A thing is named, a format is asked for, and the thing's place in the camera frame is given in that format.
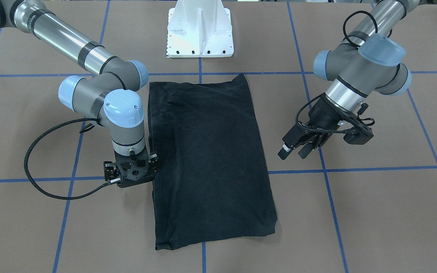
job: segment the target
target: black cable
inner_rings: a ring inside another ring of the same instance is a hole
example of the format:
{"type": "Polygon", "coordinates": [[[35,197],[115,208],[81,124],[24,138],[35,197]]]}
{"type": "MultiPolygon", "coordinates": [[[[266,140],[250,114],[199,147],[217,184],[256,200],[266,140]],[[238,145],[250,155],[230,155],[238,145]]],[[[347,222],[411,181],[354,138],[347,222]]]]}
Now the black cable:
{"type": "Polygon", "coordinates": [[[363,10],[359,10],[359,11],[356,11],[356,12],[350,14],[350,16],[348,16],[347,19],[345,19],[345,22],[343,22],[343,36],[345,36],[345,39],[347,39],[347,41],[350,43],[350,45],[353,45],[356,48],[360,47],[360,45],[357,45],[356,43],[352,42],[352,40],[350,40],[350,38],[348,38],[347,31],[345,30],[345,26],[347,26],[347,22],[348,22],[348,20],[350,20],[350,18],[352,18],[353,16],[355,16],[357,14],[360,14],[360,13],[366,14],[368,17],[370,17],[370,19],[373,22],[373,26],[375,28],[375,33],[379,32],[379,26],[377,24],[377,21],[375,20],[373,15],[370,14],[369,12],[366,12],[366,11],[363,11],[363,10]]]}
{"type": "Polygon", "coordinates": [[[341,131],[329,130],[329,129],[311,129],[311,128],[305,126],[303,123],[301,123],[301,121],[299,121],[298,118],[300,117],[302,110],[304,110],[309,104],[311,104],[311,102],[314,102],[315,100],[319,99],[320,97],[321,97],[321,95],[314,97],[307,104],[303,105],[303,107],[301,107],[301,109],[298,111],[298,114],[296,114],[296,119],[294,122],[298,126],[300,126],[300,128],[304,129],[305,131],[314,132],[314,133],[354,133],[354,132],[356,132],[356,130],[352,130],[352,129],[341,130],[341,131]]]}
{"type": "Polygon", "coordinates": [[[62,128],[64,126],[67,126],[67,125],[72,124],[72,123],[83,122],[83,121],[99,121],[99,120],[98,119],[94,119],[94,118],[83,118],[83,119],[74,119],[72,121],[67,121],[67,122],[61,123],[61,124],[59,124],[57,126],[54,126],[54,127],[50,128],[50,129],[48,129],[45,133],[42,133],[38,138],[36,138],[35,141],[33,141],[33,143],[28,148],[28,151],[26,151],[25,161],[24,161],[24,168],[25,168],[26,176],[28,177],[28,180],[30,180],[30,182],[33,185],[33,187],[35,187],[37,190],[39,190],[41,193],[45,194],[46,196],[49,196],[49,197],[52,197],[52,198],[55,198],[55,199],[61,199],[61,200],[75,200],[75,199],[80,199],[80,198],[89,196],[92,193],[100,190],[101,188],[104,188],[105,186],[108,186],[108,185],[112,184],[111,182],[103,183],[102,185],[97,187],[95,190],[92,190],[90,192],[87,192],[86,194],[79,195],[79,196],[74,196],[74,197],[59,196],[59,195],[54,195],[54,194],[48,193],[45,190],[43,190],[43,188],[40,188],[40,186],[35,182],[35,180],[31,176],[30,171],[28,170],[28,159],[30,158],[31,151],[36,146],[36,144],[40,140],[42,140],[42,138],[44,138],[46,135],[48,135],[49,133],[51,133],[51,132],[53,132],[53,131],[55,131],[55,130],[57,130],[59,128],[62,128]]]}

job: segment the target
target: white bracket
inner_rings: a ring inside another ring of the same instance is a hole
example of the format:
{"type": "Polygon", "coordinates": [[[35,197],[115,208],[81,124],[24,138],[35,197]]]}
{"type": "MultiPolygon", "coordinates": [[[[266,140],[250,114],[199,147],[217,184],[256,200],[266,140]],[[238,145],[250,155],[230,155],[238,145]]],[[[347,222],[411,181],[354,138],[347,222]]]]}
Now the white bracket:
{"type": "Polygon", "coordinates": [[[168,12],[167,57],[231,57],[230,10],[220,0],[178,0],[168,12]]]}

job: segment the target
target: blue joint cap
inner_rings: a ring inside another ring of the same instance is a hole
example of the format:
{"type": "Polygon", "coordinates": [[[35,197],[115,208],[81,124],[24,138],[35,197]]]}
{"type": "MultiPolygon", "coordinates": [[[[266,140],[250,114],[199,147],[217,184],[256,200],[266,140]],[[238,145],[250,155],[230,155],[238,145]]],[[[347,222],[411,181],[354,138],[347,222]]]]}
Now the blue joint cap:
{"type": "Polygon", "coordinates": [[[146,83],[148,83],[149,80],[148,70],[146,69],[144,64],[141,63],[140,61],[132,60],[129,62],[135,65],[137,72],[139,73],[139,89],[141,89],[143,88],[144,85],[146,85],[146,83]]]}
{"type": "Polygon", "coordinates": [[[81,79],[84,79],[81,76],[70,76],[60,84],[60,87],[58,88],[58,98],[62,104],[64,104],[66,107],[68,107],[70,110],[74,111],[73,109],[73,92],[75,91],[75,88],[79,81],[81,79]]]}
{"type": "Polygon", "coordinates": [[[328,57],[329,50],[323,50],[318,53],[313,62],[313,73],[320,79],[327,80],[326,78],[326,58],[328,57]]]}
{"type": "Polygon", "coordinates": [[[114,124],[133,128],[144,121],[143,103],[132,90],[117,89],[104,98],[104,113],[114,124]]]}
{"type": "Polygon", "coordinates": [[[407,68],[407,79],[406,79],[406,82],[402,85],[401,88],[399,88],[399,90],[397,90],[396,92],[394,92],[392,94],[389,94],[389,96],[401,95],[402,93],[404,93],[409,88],[409,86],[411,86],[411,83],[412,83],[412,74],[411,74],[411,71],[409,70],[409,68],[408,67],[406,67],[406,68],[407,68]]]}
{"type": "Polygon", "coordinates": [[[382,34],[375,33],[358,49],[358,53],[365,59],[381,66],[397,66],[406,51],[396,42],[382,34]]]}

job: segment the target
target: black cloth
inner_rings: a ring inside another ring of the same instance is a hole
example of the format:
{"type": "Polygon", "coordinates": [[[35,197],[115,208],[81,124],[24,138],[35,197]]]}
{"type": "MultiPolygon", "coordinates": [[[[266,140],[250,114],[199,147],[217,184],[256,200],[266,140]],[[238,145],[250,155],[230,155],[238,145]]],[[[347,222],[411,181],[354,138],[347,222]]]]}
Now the black cloth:
{"type": "Polygon", "coordinates": [[[227,83],[150,83],[156,250],[274,233],[266,160],[244,75],[227,83]]]}

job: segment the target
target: tan floor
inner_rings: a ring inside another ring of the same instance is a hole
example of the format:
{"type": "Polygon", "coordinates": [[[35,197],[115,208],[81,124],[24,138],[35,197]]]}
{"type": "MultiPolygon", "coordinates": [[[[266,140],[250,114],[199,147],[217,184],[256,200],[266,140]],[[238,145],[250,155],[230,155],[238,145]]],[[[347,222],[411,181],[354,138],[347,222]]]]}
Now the tan floor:
{"type": "MultiPolygon", "coordinates": [[[[150,81],[217,83],[246,73],[279,221],[264,238],[155,251],[150,183],[71,202],[37,192],[23,171],[26,149],[47,128],[81,117],[60,104],[57,89],[67,76],[88,73],[36,38],[3,29],[0,273],[437,272],[437,6],[417,7],[393,30],[413,83],[403,95],[368,98],[366,115],[377,121],[369,143],[351,146],[334,135],[305,160],[294,152],[281,161],[296,111],[330,84],[311,73],[314,57],[338,45],[349,14],[371,5],[226,2],[235,55],[201,61],[165,57],[175,2],[46,5],[90,38],[103,34],[122,59],[142,61],[150,81]]],[[[138,93],[147,105],[148,86],[138,93]]],[[[102,183],[102,161],[114,160],[109,135],[98,128],[79,141],[79,128],[59,130],[34,150],[30,169],[45,190],[77,195],[102,183]]]]}

